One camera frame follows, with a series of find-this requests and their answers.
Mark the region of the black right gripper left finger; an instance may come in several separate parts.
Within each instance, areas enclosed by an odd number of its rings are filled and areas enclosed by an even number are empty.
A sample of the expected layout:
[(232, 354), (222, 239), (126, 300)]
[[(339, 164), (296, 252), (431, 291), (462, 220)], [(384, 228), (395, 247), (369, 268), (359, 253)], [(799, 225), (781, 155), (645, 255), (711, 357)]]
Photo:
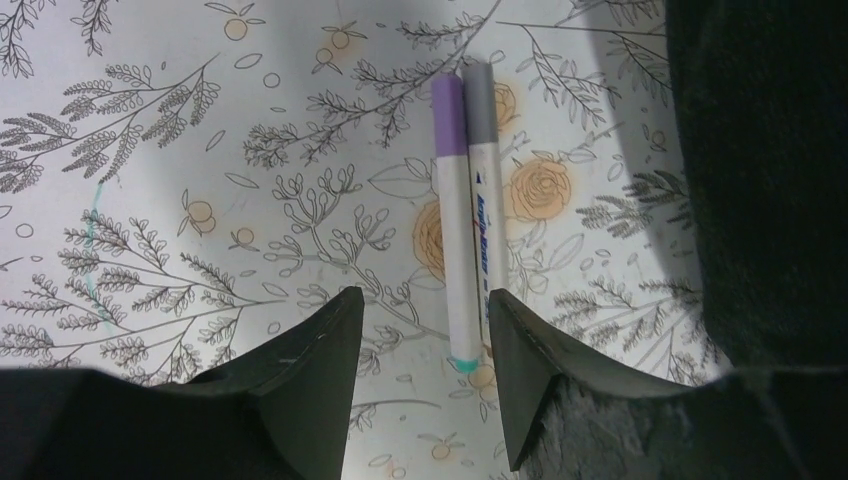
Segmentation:
[(5, 479), (337, 479), (364, 297), (340, 291), (305, 321), (184, 384), (93, 369), (1, 373)]

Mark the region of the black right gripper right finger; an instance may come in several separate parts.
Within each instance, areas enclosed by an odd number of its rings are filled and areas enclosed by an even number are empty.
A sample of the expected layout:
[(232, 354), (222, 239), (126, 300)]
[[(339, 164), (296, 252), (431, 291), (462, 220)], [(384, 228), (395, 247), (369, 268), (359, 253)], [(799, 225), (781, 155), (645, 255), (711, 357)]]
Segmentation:
[(523, 479), (847, 475), (843, 368), (745, 368), (689, 387), (605, 356), (506, 290), (489, 313), (506, 453)]

